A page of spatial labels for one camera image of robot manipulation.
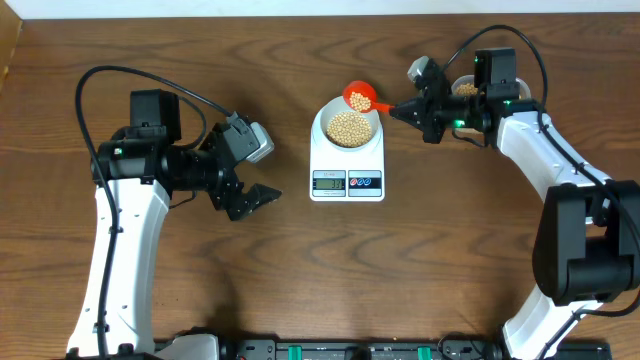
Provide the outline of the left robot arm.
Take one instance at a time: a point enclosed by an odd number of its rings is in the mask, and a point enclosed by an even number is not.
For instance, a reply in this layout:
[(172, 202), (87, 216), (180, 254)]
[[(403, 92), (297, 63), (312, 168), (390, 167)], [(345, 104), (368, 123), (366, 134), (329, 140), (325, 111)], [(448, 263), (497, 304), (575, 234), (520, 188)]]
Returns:
[(182, 145), (185, 101), (160, 89), (132, 92), (129, 125), (98, 148), (95, 246), (83, 310), (67, 345), (70, 359), (152, 357), (158, 240), (174, 192), (205, 192), (232, 221), (281, 195), (262, 184), (246, 188), (234, 171), (273, 150), (261, 124), (232, 113)]

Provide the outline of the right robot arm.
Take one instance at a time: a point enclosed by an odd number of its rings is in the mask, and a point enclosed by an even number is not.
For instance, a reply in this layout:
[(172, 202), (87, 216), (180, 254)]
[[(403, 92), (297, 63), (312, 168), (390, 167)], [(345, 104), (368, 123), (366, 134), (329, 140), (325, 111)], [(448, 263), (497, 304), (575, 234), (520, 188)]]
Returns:
[(473, 129), (511, 159), (543, 201), (532, 268), (536, 285), (501, 327), (489, 359), (548, 359), (586, 316), (622, 317), (636, 309), (603, 309), (639, 288), (639, 185), (594, 169), (555, 129), (544, 106), (520, 94), (512, 48), (481, 49), (476, 93), (453, 92), (443, 67), (423, 56), (408, 78), (417, 97), (390, 115), (440, 143), (446, 130)]

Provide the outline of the red measuring scoop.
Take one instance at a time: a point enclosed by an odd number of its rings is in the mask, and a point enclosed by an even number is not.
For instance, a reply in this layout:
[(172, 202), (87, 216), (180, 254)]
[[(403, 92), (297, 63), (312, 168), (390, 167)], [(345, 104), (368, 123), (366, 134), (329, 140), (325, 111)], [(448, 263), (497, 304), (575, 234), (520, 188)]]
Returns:
[(362, 93), (363, 95), (365, 95), (365, 96), (370, 98), (370, 100), (372, 102), (372, 108), (371, 108), (371, 110), (369, 112), (378, 111), (378, 112), (382, 112), (382, 113), (388, 114), (389, 113), (389, 109), (393, 106), (393, 105), (384, 104), (384, 103), (379, 102), (378, 101), (378, 94), (377, 94), (376, 90), (373, 88), (372, 85), (370, 85), (369, 83), (364, 82), (364, 81), (355, 80), (355, 81), (352, 81), (351, 83), (349, 83), (344, 88), (344, 90), (342, 92), (342, 97), (343, 97), (344, 101), (346, 102), (346, 104), (349, 107), (350, 107), (350, 105), (349, 105), (349, 95), (352, 92), (359, 92), (359, 93)]

